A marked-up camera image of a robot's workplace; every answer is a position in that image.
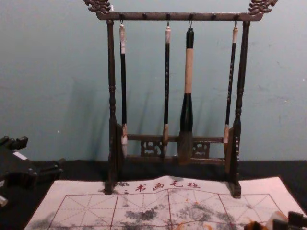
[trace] black tabletop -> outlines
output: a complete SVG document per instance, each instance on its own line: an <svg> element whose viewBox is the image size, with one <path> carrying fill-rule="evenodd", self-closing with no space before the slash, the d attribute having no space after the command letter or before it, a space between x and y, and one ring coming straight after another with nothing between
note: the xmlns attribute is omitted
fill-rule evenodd
<svg viewBox="0 0 307 230"><path fill-rule="evenodd" d="M46 162L35 162L42 166ZM67 161L63 164L62 180L104 181L107 163ZM307 210L307 161L241 161L240 180L279 176L301 208ZM215 165L130 164L124 165L121 180L148 180L164 175L224 181L223 167ZM5 196L9 203L0 208L1 230L22 230L31 219L52 183L38 184L34 190L12 187Z"/></svg>

